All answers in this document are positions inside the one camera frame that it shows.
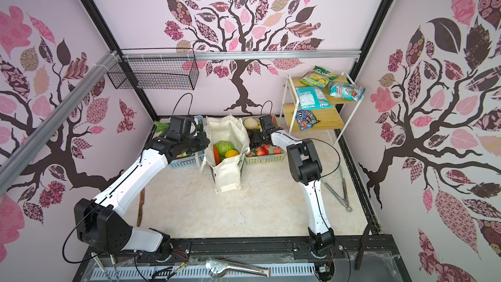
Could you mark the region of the orange fruit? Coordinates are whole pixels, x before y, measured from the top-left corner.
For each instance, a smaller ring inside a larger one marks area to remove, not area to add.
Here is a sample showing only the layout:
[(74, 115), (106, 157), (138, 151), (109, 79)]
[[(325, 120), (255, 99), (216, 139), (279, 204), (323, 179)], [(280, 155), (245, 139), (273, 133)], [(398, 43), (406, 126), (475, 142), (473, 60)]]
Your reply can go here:
[(240, 153), (237, 150), (229, 150), (224, 154), (225, 158), (232, 158), (238, 156)]

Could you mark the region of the cream canvas grocery bag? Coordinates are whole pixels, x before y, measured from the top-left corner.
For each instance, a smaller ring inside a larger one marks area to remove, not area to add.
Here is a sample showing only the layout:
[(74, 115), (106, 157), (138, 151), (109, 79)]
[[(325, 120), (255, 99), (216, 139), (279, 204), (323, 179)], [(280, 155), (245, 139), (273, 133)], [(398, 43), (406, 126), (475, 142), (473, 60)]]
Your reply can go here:
[(201, 167), (211, 169), (215, 191), (232, 191), (241, 187), (244, 158), (250, 151), (250, 140), (241, 118), (207, 117), (204, 133), (210, 140), (204, 150)]

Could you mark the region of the green cabbage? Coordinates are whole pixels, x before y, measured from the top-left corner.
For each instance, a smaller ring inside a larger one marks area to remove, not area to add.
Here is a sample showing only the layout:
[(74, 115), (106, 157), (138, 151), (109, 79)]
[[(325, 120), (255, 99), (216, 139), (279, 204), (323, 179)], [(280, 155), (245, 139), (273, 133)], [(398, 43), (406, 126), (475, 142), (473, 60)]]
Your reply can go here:
[(215, 144), (215, 146), (219, 151), (220, 157), (224, 157), (224, 154), (229, 150), (235, 150), (233, 143), (226, 140), (219, 141), (218, 143)]

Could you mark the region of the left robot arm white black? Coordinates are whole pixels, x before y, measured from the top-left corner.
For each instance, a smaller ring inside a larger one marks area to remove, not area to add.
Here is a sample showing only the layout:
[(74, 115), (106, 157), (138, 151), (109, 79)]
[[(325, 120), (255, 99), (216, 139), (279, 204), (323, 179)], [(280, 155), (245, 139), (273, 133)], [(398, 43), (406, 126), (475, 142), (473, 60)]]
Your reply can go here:
[(147, 184), (180, 155), (196, 155), (210, 144), (197, 117), (171, 117), (169, 128), (153, 137), (137, 160), (93, 199), (74, 207), (77, 239), (100, 252), (117, 255), (141, 251), (156, 261), (172, 254), (170, 236), (153, 229), (133, 227), (124, 215)]

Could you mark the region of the orange carrot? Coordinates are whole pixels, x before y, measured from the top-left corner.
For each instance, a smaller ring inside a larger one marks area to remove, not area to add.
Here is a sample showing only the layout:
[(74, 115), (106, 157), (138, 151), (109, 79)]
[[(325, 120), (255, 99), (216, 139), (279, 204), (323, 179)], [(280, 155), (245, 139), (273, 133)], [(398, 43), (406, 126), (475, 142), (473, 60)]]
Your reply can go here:
[(220, 155), (219, 151), (216, 146), (213, 146), (213, 154), (214, 154), (214, 159), (215, 159), (215, 165), (219, 165), (221, 160), (220, 160)]

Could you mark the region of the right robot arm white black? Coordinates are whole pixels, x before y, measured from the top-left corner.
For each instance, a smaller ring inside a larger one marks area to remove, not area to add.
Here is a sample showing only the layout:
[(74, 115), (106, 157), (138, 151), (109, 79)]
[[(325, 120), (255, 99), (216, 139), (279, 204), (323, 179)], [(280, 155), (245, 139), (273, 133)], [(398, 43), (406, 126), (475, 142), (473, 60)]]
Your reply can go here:
[(313, 141), (300, 140), (276, 126), (273, 117), (259, 117), (260, 129), (253, 139), (283, 149), (288, 158), (290, 174), (302, 187), (309, 217), (309, 245), (313, 255), (325, 257), (335, 245), (335, 234), (328, 221), (321, 192), (322, 164)]

